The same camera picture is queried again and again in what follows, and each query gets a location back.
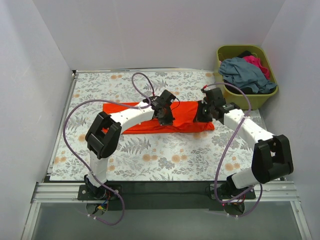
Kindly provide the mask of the grey-blue t-shirt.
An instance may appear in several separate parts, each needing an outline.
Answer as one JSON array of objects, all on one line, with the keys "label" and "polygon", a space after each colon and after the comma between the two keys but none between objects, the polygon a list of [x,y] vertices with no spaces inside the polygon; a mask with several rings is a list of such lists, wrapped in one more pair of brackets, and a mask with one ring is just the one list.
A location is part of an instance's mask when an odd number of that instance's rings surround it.
[{"label": "grey-blue t-shirt", "polygon": [[218,73],[225,83],[231,84],[246,95],[266,95],[277,85],[266,78],[262,70],[244,58],[233,57],[221,62]]}]

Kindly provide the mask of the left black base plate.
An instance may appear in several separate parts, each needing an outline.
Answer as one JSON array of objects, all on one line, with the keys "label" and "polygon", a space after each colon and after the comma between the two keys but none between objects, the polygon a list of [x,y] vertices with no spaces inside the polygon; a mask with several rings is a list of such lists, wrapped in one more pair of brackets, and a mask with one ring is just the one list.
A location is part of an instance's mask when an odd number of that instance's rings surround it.
[{"label": "left black base plate", "polygon": [[89,188],[87,185],[82,184],[78,189],[77,199],[79,201],[102,201],[102,200],[117,200],[116,194],[103,186]]}]

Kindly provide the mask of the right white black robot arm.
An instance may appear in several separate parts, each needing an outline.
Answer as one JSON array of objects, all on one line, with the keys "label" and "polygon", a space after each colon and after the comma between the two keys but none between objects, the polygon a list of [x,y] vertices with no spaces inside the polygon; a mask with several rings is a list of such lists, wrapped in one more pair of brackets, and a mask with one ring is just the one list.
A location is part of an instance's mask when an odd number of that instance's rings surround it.
[{"label": "right white black robot arm", "polygon": [[294,171],[289,139],[281,134],[275,135],[257,125],[238,105],[226,102],[219,87],[201,89],[205,97],[198,101],[195,122],[207,123],[217,120],[233,130],[234,136],[240,136],[252,149],[251,166],[226,178],[221,185],[213,184],[215,200],[223,196],[235,200],[246,194],[257,184],[290,175]]}]

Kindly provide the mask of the olive green plastic bin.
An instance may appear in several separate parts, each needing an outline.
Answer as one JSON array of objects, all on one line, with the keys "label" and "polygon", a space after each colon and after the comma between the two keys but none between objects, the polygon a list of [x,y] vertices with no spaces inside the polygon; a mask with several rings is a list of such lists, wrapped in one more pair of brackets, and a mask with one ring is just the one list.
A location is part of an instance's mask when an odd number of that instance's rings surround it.
[{"label": "olive green plastic bin", "polygon": [[[215,73],[215,81],[216,82],[223,82],[223,76],[219,74],[217,71],[220,68],[221,62],[226,59],[231,59],[233,57],[237,57],[245,51],[249,51],[253,56],[260,59],[260,63],[263,67],[269,70],[269,80],[272,83],[277,83],[277,80],[274,76],[273,70],[267,58],[265,51],[257,46],[257,45],[248,45],[248,44],[227,44],[220,46],[216,51],[216,60],[214,65]],[[223,96],[225,97],[228,103],[235,103],[241,109],[247,110],[248,109],[248,102],[242,94],[236,94],[230,91],[229,86],[221,85],[220,86]],[[248,100],[251,104],[252,110],[257,110],[271,97],[275,96],[278,92],[279,88],[276,87],[274,91],[270,94],[248,94]]]}]

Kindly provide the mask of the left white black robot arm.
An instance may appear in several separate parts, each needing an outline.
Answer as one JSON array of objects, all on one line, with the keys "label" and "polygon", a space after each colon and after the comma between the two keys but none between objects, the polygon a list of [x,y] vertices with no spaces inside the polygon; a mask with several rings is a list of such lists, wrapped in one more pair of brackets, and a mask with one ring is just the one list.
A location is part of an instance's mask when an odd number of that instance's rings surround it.
[{"label": "left white black robot arm", "polygon": [[124,110],[115,113],[100,112],[89,128],[85,140],[89,150],[90,171],[84,177],[89,194],[95,200],[106,196],[108,159],[116,151],[121,134],[131,127],[156,119],[161,126],[171,126],[173,117],[171,105],[176,96],[164,90],[160,96],[127,105]]}]

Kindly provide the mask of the orange t-shirt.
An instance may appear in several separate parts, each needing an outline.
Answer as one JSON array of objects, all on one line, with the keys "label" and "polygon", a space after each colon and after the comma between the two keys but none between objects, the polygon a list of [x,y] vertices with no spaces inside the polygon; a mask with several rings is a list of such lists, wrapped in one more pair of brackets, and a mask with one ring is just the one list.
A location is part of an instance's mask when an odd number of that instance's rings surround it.
[{"label": "orange t-shirt", "polygon": [[126,131],[124,134],[168,134],[168,133],[200,133],[213,131],[212,122],[194,122],[198,109],[196,101],[174,102],[171,110],[175,120],[173,125],[160,125],[157,119],[144,121]]}]

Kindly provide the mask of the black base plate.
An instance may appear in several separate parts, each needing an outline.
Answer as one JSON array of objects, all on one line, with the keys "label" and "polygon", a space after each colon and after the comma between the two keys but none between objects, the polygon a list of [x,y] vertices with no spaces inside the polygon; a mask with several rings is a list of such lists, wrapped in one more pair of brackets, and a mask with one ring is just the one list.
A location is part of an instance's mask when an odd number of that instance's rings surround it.
[{"label": "black base plate", "polygon": [[[217,196],[220,200],[230,200],[231,198],[236,197],[237,195],[241,194],[243,191],[248,189],[248,187],[241,188],[241,189],[230,189],[226,183],[217,184]],[[212,199],[215,200],[215,193],[214,193],[215,187],[214,184],[208,185],[204,192]],[[250,190],[247,193],[245,193],[243,196],[238,197],[237,200],[254,200],[256,198],[256,194],[254,190]]]},{"label": "black base plate", "polygon": [[82,184],[78,189],[77,199],[79,201],[102,201],[102,200],[117,200],[116,194],[103,186],[89,188],[87,185]]}]

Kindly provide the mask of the aluminium frame rail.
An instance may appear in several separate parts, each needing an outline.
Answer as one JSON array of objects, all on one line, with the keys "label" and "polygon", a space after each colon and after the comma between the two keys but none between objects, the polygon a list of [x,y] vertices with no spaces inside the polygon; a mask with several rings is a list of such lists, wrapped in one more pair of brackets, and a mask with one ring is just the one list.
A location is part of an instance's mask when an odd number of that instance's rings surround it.
[{"label": "aluminium frame rail", "polygon": [[105,214],[89,217],[98,201],[82,182],[36,185],[24,240],[310,240],[293,182],[255,187],[232,217],[209,197],[207,181],[119,182],[125,212],[112,200]]}]

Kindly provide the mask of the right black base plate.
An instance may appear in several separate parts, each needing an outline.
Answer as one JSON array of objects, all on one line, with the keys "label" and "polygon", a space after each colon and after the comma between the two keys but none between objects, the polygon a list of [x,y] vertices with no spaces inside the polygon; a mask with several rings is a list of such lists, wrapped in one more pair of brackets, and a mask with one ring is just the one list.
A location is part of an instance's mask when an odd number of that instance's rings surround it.
[{"label": "right black base plate", "polygon": [[[217,184],[217,196],[220,200],[230,200],[231,198],[236,197],[237,195],[241,194],[243,191],[248,189],[248,187],[241,188],[241,189],[230,189],[226,183]],[[208,185],[204,192],[212,199],[215,200],[215,193],[214,193],[215,187],[214,184]],[[237,200],[254,200],[256,198],[256,194],[254,190],[250,190],[247,193],[245,193],[243,196],[238,197]]]}]

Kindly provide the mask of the pink t-shirt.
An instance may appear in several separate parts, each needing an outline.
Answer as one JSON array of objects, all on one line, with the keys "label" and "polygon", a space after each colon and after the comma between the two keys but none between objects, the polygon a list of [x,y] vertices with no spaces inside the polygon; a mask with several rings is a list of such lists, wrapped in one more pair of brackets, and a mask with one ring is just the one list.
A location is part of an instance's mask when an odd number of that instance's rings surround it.
[{"label": "pink t-shirt", "polygon": [[244,56],[243,59],[261,70],[267,80],[270,79],[270,70],[262,65],[261,59],[253,55]]}]

